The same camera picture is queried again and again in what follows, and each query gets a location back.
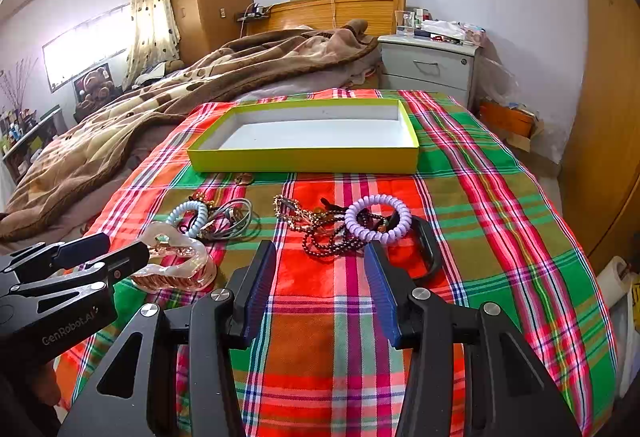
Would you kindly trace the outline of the pearl hair claw clip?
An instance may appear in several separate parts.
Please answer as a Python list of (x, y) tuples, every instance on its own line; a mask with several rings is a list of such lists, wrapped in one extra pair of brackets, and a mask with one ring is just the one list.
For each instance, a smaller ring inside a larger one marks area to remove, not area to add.
[(169, 223), (150, 223), (139, 241), (149, 249), (148, 264), (131, 275), (139, 289), (148, 293), (161, 290), (193, 293), (205, 290), (215, 281), (218, 268), (205, 245)]

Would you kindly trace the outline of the black smart band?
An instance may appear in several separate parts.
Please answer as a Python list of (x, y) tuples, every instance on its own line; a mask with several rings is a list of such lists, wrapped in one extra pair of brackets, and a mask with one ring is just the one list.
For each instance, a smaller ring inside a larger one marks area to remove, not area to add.
[(424, 218), (412, 216), (410, 229), (400, 244), (411, 247), (414, 258), (406, 269), (412, 279), (431, 279), (442, 270), (444, 256), (431, 223)]

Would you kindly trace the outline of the gold chain hair clip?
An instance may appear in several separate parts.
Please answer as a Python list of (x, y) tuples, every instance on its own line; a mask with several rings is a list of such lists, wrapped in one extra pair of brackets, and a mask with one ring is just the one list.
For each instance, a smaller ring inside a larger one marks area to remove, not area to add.
[(304, 209), (299, 201), (287, 198), (281, 194), (273, 197), (273, 212), (277, 220), (283, 221), (291, 230), (296, 232), (310, 232), (329, 218), (323, 210)]

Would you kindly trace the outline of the low side shelf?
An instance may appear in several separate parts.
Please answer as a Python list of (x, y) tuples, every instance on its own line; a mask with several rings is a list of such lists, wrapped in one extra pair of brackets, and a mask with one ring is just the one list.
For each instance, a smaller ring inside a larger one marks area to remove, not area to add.
[(55, 105), (11, 146), (2, 156), (2, 163), (9, 171), (14, 184), (22, 180), (43, 149), (66, 129), (62, 108)]

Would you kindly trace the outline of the brown patterned blanket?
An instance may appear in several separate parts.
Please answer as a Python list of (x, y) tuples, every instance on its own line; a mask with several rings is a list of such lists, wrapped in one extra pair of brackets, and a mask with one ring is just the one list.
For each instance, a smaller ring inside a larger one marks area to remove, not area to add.
[(2, 210), (2, 246), (58, 241), (88, 225), (194, 108), (357, 62), (376, 47), (367, 27), (351, 20), (335, 30), (270, 30), (235, 39), (123, 94), (44, 148)]

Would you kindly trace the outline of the paper towel roll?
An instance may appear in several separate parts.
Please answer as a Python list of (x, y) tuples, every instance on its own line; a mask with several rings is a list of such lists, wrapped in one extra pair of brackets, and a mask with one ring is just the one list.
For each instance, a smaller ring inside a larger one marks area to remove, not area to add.
[(629, 291), (631, 277), (626, 261), (614, 256), (597, 276), (606, 307), (612, 308)]

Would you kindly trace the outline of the plaid bed cloth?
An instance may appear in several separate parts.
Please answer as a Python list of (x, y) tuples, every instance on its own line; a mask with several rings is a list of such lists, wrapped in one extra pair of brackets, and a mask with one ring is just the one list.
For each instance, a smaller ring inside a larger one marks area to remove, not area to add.
[(92, 225), (113, 249), (134, 241), (191, 195), (246, 197), (256, 238), (216, 244), (221, 275), (250, 262), (260, 240), (278, 265), (267, 312), (232, 363), (251, 436), (390, 436), (404, 397), (408, 353), (390, 347), (358, 255), (309, 257), (303, 237), (273, 214), (273, 197), (316, 209), (375, 193), (399, 197), (428, 220), (444, 265), (427, 286), (465, 307), (498, 304), (544, 362), (582, 432), (610, 416), (617, 358), (608, 309), (588, 259), (536, 178), (465, 108), (437, 93), (401, 91), (420, 143), (413, 176), (195, 172), (186, 150), (224, 114), (206, 103), (157, 145)]

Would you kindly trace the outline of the wooden door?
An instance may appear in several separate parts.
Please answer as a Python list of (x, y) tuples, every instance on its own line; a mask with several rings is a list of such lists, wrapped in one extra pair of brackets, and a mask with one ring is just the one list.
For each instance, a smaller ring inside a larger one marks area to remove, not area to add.
[(639, 249), (639, 5), (587, 1), (582, 92), (559, 185), (564, 219), (600, 272)]

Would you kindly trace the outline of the dotted curtain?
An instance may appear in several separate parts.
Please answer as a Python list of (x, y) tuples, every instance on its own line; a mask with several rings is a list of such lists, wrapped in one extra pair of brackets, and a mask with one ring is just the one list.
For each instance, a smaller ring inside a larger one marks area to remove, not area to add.
[(122, 88), (148, 68), (180, 58), (180, 33), (171, 0), (130, 0), (129, 49)]

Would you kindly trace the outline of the orange cardboard box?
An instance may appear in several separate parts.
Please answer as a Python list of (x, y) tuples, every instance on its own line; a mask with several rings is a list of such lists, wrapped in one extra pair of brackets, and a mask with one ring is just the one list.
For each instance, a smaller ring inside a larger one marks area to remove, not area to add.
[(511, 148), (529, 153), (533, 139), (544, 129), (544, 123), (531, 111), (509, 108), (484, 100), (478, 108), (480, 121)]

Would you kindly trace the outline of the yellow-green shallow box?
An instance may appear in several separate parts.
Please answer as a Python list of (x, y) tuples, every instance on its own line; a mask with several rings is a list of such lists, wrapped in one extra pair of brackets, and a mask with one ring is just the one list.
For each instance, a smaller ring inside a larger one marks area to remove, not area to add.
[(229, 108), (188, 149), (198, 172), (412, 175), (419, 141), (397, 99), (314, 99)]

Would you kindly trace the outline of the grey bedside cabinet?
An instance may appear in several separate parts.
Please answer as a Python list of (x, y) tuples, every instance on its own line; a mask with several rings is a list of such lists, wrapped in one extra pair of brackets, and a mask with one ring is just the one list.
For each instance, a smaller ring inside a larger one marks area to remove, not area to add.
[(378, 46), (383, 89), (440, 92), (471, 108), (480, 47), (397, 35), (380, 36)]

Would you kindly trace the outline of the wooden headboard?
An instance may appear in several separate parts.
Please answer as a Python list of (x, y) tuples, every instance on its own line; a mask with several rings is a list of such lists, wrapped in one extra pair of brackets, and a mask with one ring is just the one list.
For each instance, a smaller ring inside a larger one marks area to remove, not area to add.
[(365, 20), (369, 36), (384, 36), (396, 30), (395, 13), (405, 5), (406, 0), (291, 0), (273, 4), (262, 18), (248, 20), (243, 32), (253, 35), (301, 26), (333, 30), (351, 20)]

